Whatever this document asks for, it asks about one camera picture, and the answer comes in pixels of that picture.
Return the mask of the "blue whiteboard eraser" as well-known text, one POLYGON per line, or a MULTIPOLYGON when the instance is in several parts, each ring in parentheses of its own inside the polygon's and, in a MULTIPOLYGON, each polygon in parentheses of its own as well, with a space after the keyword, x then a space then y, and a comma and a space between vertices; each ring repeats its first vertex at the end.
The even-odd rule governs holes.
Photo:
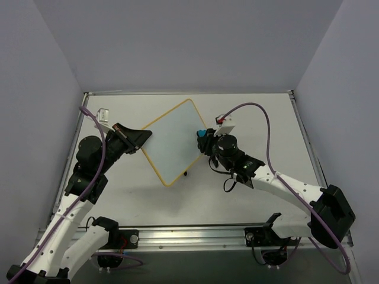
POLYGON ((198 138, 203 138, 207 135, 207 130, 198 130, 196 134, 198 138))

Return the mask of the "yellow framed whiteboard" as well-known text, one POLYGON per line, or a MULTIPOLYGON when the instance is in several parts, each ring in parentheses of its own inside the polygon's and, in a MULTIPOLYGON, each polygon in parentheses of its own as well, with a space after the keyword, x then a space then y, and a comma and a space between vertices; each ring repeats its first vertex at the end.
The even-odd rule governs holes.
POLYGON ((197 131, 206 128, 192 99, 182 101, 143 127, 152 135, 142 151, 164 186, 172 186, 202 156, 197 131))

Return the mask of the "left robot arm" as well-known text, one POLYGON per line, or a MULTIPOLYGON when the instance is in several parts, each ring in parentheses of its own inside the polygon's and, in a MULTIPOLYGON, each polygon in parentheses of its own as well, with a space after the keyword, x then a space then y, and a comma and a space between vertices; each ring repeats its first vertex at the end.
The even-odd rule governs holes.
POLYGON ((79 142, 77 162, 59 208, 32 252, 20 265, 9 268, 10 283, 70 283, 97 250, 118 244, 118 222, 106 217, 95 219, 79 240, 71 241, 102 194, 107 170, 122 155, 138 151, 151 136, 150 130, 132 130, 116 123, 107 133, 79 142))

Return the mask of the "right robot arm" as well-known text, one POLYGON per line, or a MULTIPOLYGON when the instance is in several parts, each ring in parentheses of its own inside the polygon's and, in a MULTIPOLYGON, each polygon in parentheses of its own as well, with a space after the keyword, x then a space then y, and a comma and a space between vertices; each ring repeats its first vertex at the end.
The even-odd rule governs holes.
POLYGON ((234 185, 240 183, 251 189, 268 192, 310 215, 310 220, 300 225, 280 226, 279 214, 274 214, 273 223, 263 229, 266 242, 277 244, 283 238, 309 235, 330 249, 338 247, 356 219, 339 187, 313 186, 283 175, 239 149, 235 136, 215 133, 212 128, 196 133, 198 149, 208 156, 211 170, 223 166, 223 174, 234 185))

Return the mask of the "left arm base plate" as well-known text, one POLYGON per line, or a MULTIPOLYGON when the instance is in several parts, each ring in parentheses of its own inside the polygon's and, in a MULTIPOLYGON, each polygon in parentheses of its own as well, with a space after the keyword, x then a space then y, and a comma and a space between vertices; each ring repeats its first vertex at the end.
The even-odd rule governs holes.
POLYGON ((110 233, 110 240, 107 243, 109 249, 125 250, 136 249, 139 243, 139 230, 118 230, 110 233))

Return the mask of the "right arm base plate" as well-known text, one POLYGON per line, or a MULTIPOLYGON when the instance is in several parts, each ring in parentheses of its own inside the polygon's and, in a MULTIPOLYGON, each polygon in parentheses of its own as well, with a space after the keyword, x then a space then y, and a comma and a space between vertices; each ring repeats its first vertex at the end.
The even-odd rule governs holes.
POLYGON ((288 240, 277 236, 271 228, 247 227, 244 233, 245 244, 248 247, 279 247, 288 240))

